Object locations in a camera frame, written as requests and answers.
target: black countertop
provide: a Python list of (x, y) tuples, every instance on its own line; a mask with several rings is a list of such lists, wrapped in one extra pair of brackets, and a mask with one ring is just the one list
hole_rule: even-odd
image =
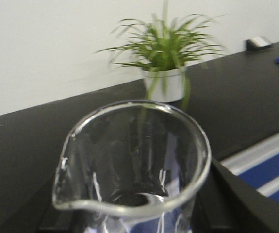
[[(210, 61), (209, 69), (188, 67), (186, 112), (206, 132), (216, 160), (279, 132), (277, 57), (279, 43), (263, 52)], [(144, 94), (143, 82), (137, 80), (0, 116), (0, 226), (53, 176), (64, 139), (79, 119), (108, 103)]]

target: white plant pot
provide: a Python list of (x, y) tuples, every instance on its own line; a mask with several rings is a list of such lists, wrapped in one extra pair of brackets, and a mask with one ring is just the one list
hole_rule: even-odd
[(169, 103), (181, 100), (184, 97), (184, 77), (179, 69), (169, 71), (149, 72), (144, 71), (144, 83), (149, 99)]

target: potted plant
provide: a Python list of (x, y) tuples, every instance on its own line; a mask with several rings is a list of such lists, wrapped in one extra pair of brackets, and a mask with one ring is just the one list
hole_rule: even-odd
[[(184, 98), (182, 107), (188, 103), (190, 80), (185, 66), (189, 61), (203, 61), (204, 55), (221, 55), (222, 46), (214, 38), (200, 32), (213, 19), (192, 14), (175, 18), (168, 24), (168, 0), (164, 1), (163, 16), (152, 14), (152, 22), (127, 18), (120, 21), (119, 35), (129, 35), (127, 43), (100, 51), (112, 52), (110, 62), (122, 67), (140, 67), (147, 89), (146, 98), (158, 102), (173, 102)], [(131, 52), (132, 61), (116, 62), (119, 55)]]

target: glass beaker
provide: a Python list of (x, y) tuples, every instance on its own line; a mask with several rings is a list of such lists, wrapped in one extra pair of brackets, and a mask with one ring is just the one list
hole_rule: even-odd
[(211, 151), (186, 113), (146, 100), (99, 108), (69, 132), (53, 205), (84, 210), (85, 233), (189, 233)]

